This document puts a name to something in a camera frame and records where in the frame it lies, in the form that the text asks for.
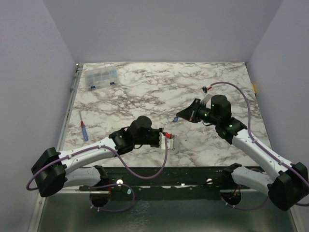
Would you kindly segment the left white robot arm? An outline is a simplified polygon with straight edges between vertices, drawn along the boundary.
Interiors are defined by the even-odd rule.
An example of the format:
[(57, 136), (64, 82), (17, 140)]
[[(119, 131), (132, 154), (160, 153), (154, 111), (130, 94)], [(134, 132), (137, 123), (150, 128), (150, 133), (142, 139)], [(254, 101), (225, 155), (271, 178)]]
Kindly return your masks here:
[(32, 180), (41, 197), (49, 197), (65, 187), (90, 186), (100, 191), (106, 187), (103, 172), (89, 164), (133, 151), (136, 145), (160, 147), (167, 139), (163, 128), (153, 129), (152, 121), (139, 116), (130, 126), (84, 147), (57, 151), (46, 149), (31, 168)]

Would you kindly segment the aluminium frame rail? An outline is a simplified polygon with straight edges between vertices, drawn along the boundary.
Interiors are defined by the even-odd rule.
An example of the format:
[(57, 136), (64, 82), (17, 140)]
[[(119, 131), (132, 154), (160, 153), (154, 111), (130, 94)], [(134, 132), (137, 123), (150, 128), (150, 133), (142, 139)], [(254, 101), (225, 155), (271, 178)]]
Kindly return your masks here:
[(83, 67), (84, 67), (83, 63), (77, 63), (76, 64), (76, 71), (74, 73), (73, 82), (72, 82), (71, 87), (70, 87), (70, 97), (69, 97), (67, 109), (66, 109), (66, 112), (65, 112), (64, 121), (62, 123), (59, 140), (58, 140), (58, 143), (56, 145), (56, 151), (61, 151), (63, 149), (63, 146), (64, 146), (64, 142), (65, 142), (65, 138), (66, 138), (66, 134), (67, 134), (67, 129), (69, 127), (70, 117), (71, 117), (74, 101), (75, 101), (75, 98), (76, 98), (78, 85), (79, 85), (79, 82), (80, 82), (80, 79), (81, 79)]

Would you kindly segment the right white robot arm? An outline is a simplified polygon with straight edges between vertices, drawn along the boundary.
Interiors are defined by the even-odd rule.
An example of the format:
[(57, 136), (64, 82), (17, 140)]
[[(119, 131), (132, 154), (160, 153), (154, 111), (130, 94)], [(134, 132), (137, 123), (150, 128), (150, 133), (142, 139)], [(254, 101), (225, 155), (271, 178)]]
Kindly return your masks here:
[(231, 104), (226, 96), (212, 96), (210, 108), (204, 101), (194, 99), (189, 107), (178, 112), (176, 116), (192, 123), (205, 122), (214, 125), (222, 139), (243, 151), (264, 170), (262, 174), (240, 164), (233, 164), (222, 176), (225, 188), (247, 186), (267, 195), (271, 202), (283, 211), (308, 195), (307, 167), (300, 162), (293, 164), (253, 136), (247, 126), (232, 117)]

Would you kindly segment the blue handled screwdriver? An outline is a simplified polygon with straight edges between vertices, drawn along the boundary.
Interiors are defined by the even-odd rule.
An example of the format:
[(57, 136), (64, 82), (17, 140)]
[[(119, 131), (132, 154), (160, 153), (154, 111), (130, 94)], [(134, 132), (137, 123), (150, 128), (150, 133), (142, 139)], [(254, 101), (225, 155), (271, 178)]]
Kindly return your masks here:
[(85, 142), (87, 142), (89, 139), (88, 139), (88, 135), (87, 135), (87, 131), (86, 131), (84, 121), (82, 119), (81, 111), (79, 111), (79, 117), (80, 117), (81, 131), (82, 131), (83, 139), (84, 139)]

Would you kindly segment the clear plastic organizer box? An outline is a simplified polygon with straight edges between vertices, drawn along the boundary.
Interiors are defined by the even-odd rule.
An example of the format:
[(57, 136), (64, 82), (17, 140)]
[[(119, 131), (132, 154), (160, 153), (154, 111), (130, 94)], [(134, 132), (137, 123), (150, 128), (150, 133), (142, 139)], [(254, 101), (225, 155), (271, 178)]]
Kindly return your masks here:
[(119, 84), (118, 72), (115, 67), (107, 67), (85, 71), (85, 85), (89, 90), (113, 87)]

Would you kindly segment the silver metal bottle opener keychain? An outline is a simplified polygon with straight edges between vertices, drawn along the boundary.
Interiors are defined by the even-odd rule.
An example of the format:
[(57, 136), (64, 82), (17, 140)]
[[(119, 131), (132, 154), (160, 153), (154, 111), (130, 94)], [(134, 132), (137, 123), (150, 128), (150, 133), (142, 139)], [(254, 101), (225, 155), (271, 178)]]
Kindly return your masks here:
[(176, 147), (176, 137), (172, 135), (171, 138), (169, 138), (168, 148), (169, 150), (174, 150), (175, 147)]

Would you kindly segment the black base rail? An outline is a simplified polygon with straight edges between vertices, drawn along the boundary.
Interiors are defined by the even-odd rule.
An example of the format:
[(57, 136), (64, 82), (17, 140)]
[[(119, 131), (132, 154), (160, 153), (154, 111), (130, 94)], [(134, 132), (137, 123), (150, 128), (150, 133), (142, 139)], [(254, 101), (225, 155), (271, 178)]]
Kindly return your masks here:
[(240, 203), (246, 187), (225, 178), (225, 167), (166, 167), (159, 176), (141, 179), (124, 167), (99, 167), (102, 179), (94, 187), (81, 186), (97, 205), (107, 201), (221, 200)]

